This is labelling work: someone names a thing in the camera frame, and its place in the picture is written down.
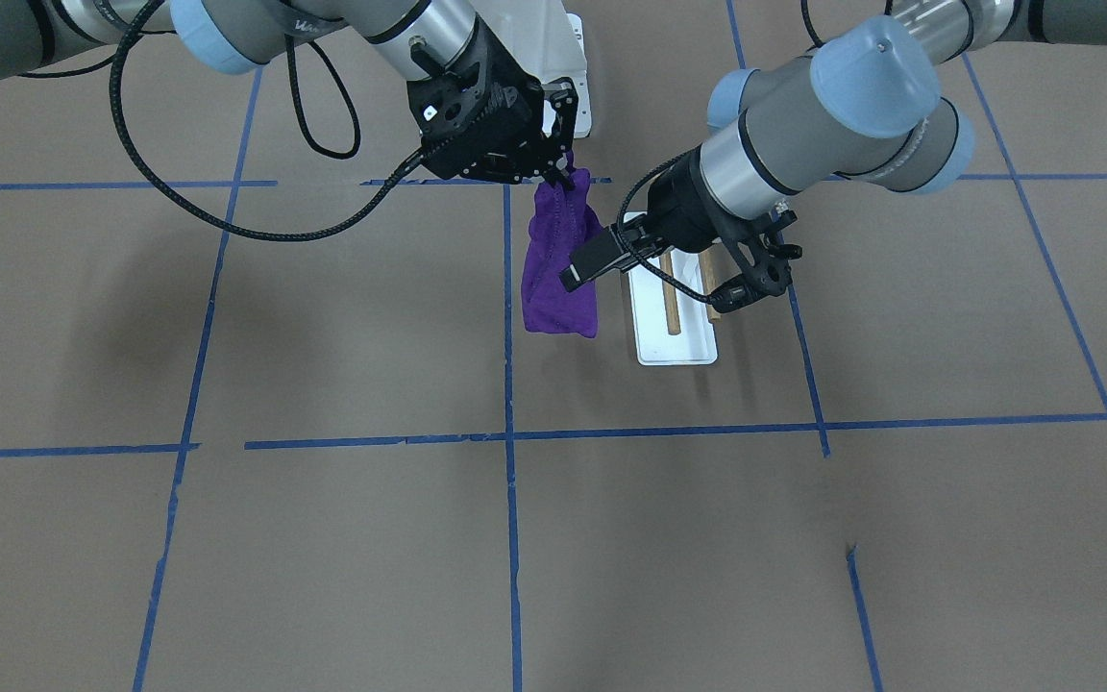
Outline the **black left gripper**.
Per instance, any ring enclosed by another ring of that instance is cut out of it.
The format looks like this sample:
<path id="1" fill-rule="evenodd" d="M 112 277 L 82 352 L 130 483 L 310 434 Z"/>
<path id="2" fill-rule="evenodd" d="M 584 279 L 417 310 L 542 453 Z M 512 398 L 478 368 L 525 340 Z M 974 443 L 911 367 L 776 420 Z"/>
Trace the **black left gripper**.
<path id="1" fill-rule="evenodd" d="M 701 149 L 690 149 L 665 161 L 627 192 L 621 214 L 627 213 L 640 188 L 646 192 L 643 223 L 614 223 L 572 251 L 570 264 L 559 272 L 567 293 L 591 285 L 606 273 L 625 273 L 655 256 L 659 249 L 677 248 L 684 254 L 702 254 L 720 241 L 711 215 L 725 213 L 708 192 L 701 171 Z"/>

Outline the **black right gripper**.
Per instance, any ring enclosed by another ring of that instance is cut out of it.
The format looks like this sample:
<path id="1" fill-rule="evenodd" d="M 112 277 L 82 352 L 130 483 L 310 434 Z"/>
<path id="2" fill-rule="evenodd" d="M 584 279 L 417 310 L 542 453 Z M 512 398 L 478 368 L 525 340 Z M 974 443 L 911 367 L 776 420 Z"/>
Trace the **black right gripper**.
<path id="1" fill-rule="evenodd" d="M 464 51 L 439 64 L 425 37 L 408 56 L 427 79 L 408 82 L 408 109 L 420 128 L 420 162 L 442 180 L 513 184 L 531 179 L 573 192 L 578 90 L 542 84 L 476 18 Z M 554 121 L 544 133 L 544 109 Z"/>

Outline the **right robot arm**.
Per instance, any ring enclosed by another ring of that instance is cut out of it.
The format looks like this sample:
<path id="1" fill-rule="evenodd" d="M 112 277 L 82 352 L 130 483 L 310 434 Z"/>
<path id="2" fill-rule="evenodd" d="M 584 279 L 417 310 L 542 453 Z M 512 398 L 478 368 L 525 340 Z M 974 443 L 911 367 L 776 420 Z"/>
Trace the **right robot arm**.
<path id="1" fill-rule="evenodd" d="M 431 174 L 572 185 L 573 80 L 528 73 L 469 1 L 0 1 L 0 80 L 123 45 L 132 27 L 225 74 L 351 28 L 405 80 Z"/>

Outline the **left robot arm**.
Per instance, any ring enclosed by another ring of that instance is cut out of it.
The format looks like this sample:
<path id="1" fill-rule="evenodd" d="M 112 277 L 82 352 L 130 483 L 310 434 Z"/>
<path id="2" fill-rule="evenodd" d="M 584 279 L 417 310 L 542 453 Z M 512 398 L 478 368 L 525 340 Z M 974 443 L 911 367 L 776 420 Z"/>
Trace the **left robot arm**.
<path id="1" fill-rule="evenodd" d="M 655 276 L 721 312 L 785 293 L 801 249 L 778 240 L 796 219 L 783 203 L 831 176 L 896 193 L 952 184 L 974 132 L 942 96 L 937 65 L 997 42 L 1107 45 L 1107 1 L 889 1 L 782 68 L 730 73 L 712 93 L 707 140 L 643 177 L 646 211 L 619 214 L 576 249 L 559 287 L 721 244 L 738 275 L 711 292 Z"/>

